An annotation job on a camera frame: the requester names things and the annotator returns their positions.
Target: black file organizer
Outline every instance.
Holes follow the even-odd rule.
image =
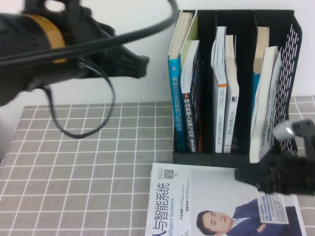
[[[210,66],[211,48],[217,26],[226,26],[226,34],[236,35],[236,64],[240,88],[234,133],[238,148],[231,153],[214,152],[212,116],[213,71]],[[298,62],[302,30],[293,10],[198,10],[198,38],[203,62],[201,117],[202,153],[178,152],[174,142],[173,163],[200,166],[241,168],[250,163],[252,72],[257,43],[257,27],[269,27],[269,46],[282,48],[280,81],[277,89],[275,124],[288,117],[288,107]],[[295,140],[276,143],[267,155],[282,150],[297,150]]]

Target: yellow band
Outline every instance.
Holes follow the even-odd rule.
[[[50,47],[52,49],[65,47],[63,35],[61,34],[57,26],[55,26],[51,21],[38,15],[27,15],[27,16],[32,18],[41,26],[41,28],[43,29],[43,31],[45,32],[48,38]],[[66,59],[58,59],[54,61],[54,63],[62,63],[62,62],[66,62]]]

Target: qr code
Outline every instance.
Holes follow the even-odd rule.
[[[174,179],[174,170],[164,170],[164,178]]]

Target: man in suit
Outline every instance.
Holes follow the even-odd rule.
[[[197,228],[207,236],[301,236],[294,206],[286,208],[289,224],[261,223],[258,201],[238,206],[233,217],[222,212],[202,211],[197,217]]]

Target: gray checkered tablecloth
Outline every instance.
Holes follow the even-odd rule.
[[[314,99],[292,98],[290,118],[315,121]],[[108,110],[56,106],[73,133],[95,128]],[[172,149],[170,102],[116,104],[106,128],[82,140],[58,131],[47,106],[25,107],[0,166],[0,236],[143,236],[152,163],[171,163]],[[298,199],[313,236],[315,199]]]

